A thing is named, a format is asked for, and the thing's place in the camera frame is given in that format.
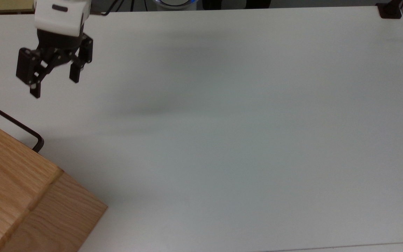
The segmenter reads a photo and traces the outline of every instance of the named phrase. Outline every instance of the black clamp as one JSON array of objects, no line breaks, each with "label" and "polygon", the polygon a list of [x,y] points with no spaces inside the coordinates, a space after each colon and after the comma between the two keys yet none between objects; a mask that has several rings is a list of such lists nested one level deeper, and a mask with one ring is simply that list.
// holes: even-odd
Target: black clamp
[{"label": "black clamp", "polygon": [[30,93],[40,97],[41,81],[46,75],[62,64],[72,61],[69,78],[74,83],[79,82],[80,71],[86,63],[93,60],[93,39],[85,33],[77,48],[38,47],[35,50],[21,48],[18,52],[16,76],[30,87]]}]

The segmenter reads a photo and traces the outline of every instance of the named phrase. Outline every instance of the black cable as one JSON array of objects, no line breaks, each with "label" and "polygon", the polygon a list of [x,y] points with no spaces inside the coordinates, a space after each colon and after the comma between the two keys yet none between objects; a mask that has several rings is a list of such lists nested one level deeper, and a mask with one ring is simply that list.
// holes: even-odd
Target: black cable
[{"label": "black cable", "polygon": [[119,6],[118,6],[118,8],[116,9],[116,12],[118,12],[118,10],[120,9],[120,7],[122,6],[122,4],[123,4],[124,1],[125,1],[125,0],[122,0],[122,1],[119,3]]},{"label": "black cable", "polygon": [[133,11],[133,5],[135,5],[135,0],[132,0],[132,4],[130,5],[130,12]]},{"label": "black cable", "polygon": [[119,1],[119,0],[114,0],[113,3],[112,3],[112,5],[110,6],[110,8],[108,8],[107,12],[106,12],[106,13],[102,13],[102,16],[107,16],[107,15],[110,13],[110,11],[112,11],[113,7],[116,5],[116,3],[117,3],[118,1]]}]

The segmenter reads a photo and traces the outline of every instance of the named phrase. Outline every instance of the wood grain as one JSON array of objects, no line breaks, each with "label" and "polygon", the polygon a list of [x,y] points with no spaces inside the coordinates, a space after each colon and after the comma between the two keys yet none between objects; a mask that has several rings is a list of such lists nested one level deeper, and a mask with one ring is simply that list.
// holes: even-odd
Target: wood grain
[{"label": "wood grain", "polygon": [[106,209],[64,173],[1,252],[75,252]]},{"label": "wood grain", "polygon": [[0,129],[0,248],[62,173]]},{"label": "wood grain", "polygon": [[33,0],[0,0],[0,13],[32,11],[33,3]]}]

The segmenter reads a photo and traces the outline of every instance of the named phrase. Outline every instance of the white table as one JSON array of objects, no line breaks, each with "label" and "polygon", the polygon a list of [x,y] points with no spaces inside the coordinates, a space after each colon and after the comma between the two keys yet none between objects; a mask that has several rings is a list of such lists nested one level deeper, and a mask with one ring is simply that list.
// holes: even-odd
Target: white table
[{"label": "white table", "polygon": [[0,16],[0,109],[109,206],[80,251],[403,243],[403,19],[113,13],[85,32],[80,83],[58,67],[36,100],[15,77],[33,16]]}]

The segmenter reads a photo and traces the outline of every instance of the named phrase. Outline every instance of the white tabletop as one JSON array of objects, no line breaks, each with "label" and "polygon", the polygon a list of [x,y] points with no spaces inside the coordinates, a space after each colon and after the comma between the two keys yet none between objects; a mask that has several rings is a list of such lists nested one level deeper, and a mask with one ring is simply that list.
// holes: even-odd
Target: white tabletop
[{"label": "white tabletop", "polygon": [[403,242],[403,19],[376,7],[91,16],[35,99],[0,16],[0,109],[108,206],[82,252]]}]

